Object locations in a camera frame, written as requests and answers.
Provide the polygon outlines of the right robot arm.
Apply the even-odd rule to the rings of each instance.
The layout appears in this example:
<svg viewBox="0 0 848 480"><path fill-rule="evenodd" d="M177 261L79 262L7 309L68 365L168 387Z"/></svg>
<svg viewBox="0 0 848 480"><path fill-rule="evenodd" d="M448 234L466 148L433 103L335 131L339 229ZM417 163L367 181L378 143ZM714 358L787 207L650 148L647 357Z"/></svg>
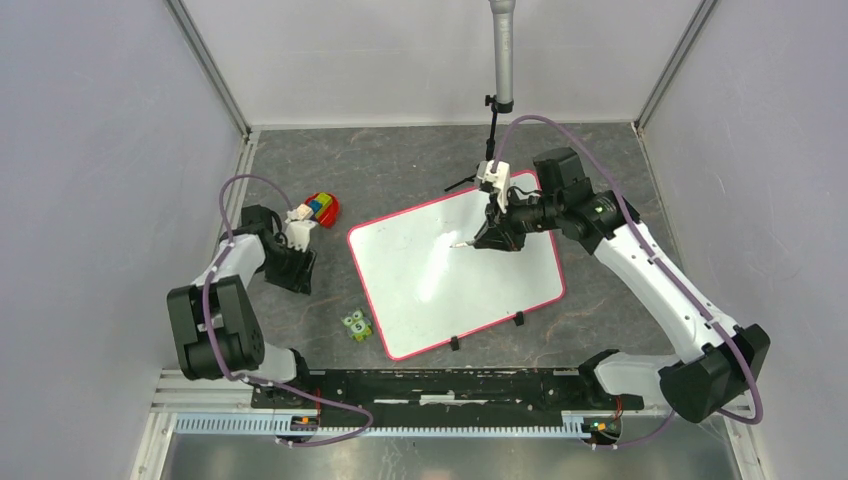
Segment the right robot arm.
<svg viewBox="0 0 848 480"><path fill-rule="evenodd" d="M673 347L665 356L615 349L581 367L580 400L602 408L617 395L657 398L699 423L752 392L770 348L762 327L742 327L710 302L658 246L638 212L614 191L597 192L579 155L558 148L533 161L538 185L513 184L506 162L482 161L475 184L488 200L470 242L478 250L519 252L529 235L559 231L613 272L652 315Z"/></svg>

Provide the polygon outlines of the white board with pink frame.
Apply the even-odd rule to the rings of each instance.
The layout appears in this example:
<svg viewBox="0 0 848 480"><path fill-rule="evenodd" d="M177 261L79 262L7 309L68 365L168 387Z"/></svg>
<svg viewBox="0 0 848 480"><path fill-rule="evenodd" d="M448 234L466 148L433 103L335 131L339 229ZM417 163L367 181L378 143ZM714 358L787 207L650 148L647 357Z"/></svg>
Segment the white board with pink frame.
<svg viewBox="0 0 848 480"><path fill-rule="evenodd" d="M471 239L488 197L468 188L353 227L347 235L372 322L402 361L561 300L563 267L550 233L518 252L450 248Z"/></svg>

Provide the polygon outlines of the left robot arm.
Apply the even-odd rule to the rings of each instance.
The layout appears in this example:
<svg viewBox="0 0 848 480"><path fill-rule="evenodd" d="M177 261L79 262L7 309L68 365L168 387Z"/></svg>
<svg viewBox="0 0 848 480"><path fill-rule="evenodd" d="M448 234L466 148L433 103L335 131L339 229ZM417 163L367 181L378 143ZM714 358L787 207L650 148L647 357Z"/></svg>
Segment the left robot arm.
<svg viewBox="0 0 848 480"><path fill-rule="evenodd" d="M190 284L166 296L179 368L188 380L232 379L273 387L290 407L314 394L303 356L264 338L248 295L258 274L266 283L308 295L317 257L310 246L317 227L304 205L280 216L253 205L238 228L224 233L212 263Z"/></svg>

